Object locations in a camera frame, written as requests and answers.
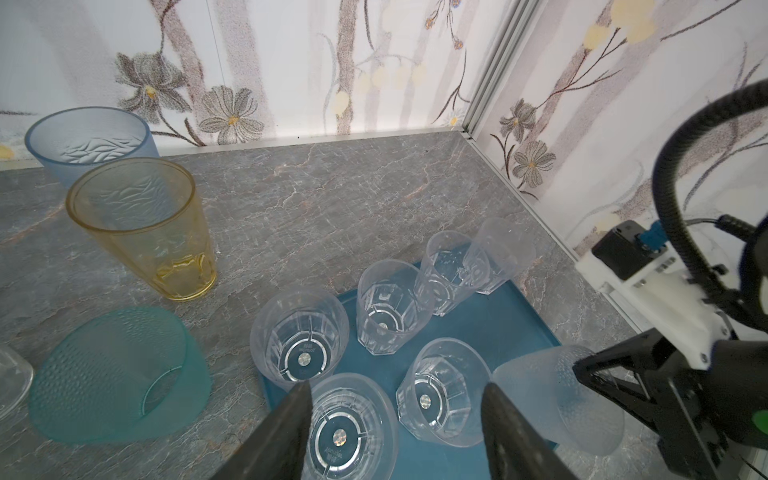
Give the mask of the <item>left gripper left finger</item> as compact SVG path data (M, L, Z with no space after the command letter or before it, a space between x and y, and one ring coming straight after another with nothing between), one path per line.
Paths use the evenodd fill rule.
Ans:
M300 479L312 406L310 383L297 383L212 479Z

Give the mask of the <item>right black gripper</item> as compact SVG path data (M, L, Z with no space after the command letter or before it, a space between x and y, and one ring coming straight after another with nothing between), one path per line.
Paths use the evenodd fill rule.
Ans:
M576 361L584 386L658 436L667 468L689 479L737 472L730 453L767 447L767 344L715 342L710 364L690 367L655 329Z

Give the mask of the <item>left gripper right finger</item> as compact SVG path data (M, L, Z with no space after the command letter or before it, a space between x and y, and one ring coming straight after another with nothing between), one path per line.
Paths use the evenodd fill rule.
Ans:
M577 479L495 383L483 390L481 425L492 479Z

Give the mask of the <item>clear faceted glass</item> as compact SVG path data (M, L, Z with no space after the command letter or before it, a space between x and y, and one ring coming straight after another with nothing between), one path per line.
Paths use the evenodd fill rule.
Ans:
M428 324L434 306L424 272L400 260L380 260L358 282L358 342L373 356L393 355Z
M420 441L473 447L483 440L481 402L490 380L474 348L437 338L419 351L396 391L398 419Z
M462 265L472 292L490 295L527 268L535 246L511 220L489 217L469 244Z
M433 314L443 317L480 290L490 279L485 251L458 231L434 234L420 265L435 297Z
M304 479L389 479L398 445L397 418L372 379L342 373L312 390Z
M257 370L278 388L330 376L348 345L350 322L338 298L316 287L291 287L258 312L250 331Z

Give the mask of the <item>teal plastic tray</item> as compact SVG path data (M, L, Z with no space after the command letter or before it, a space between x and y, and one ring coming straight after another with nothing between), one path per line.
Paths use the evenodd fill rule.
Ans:
M507 281L494 293L473 294L446 316L433 318L395 354L373 356L357 341L356 296L355 290L336 296L348 315L350 335L345 353L331 375L366 376L376 382L390 400L395 398L396 389L418 351L437 338L452 337L467 343L490 368L559 344L522 293ZM262 377L267 403L270 408L276 408L288 391Z

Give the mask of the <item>yellow tall plastic cup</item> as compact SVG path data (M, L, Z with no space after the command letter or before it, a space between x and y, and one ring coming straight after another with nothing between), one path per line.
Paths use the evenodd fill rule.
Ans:
M159 294L203 296L217 270L197 183L170 160L132 157L85 173L70 187L69 217Z

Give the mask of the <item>blue tall plastic cup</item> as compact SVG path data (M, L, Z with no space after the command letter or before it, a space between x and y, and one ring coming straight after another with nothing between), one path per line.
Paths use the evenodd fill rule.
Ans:
M27 150L66 188L103 164L159 155L145 120L113 107L81 107L48 115L28 129L24 141Z

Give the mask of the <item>green tall plastic cup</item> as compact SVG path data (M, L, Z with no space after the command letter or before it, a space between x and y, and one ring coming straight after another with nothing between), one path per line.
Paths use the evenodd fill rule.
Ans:
M205 409L212 379L182 320L154 307L101 315L69 334L29 391L32 424L67 444L172 434Z

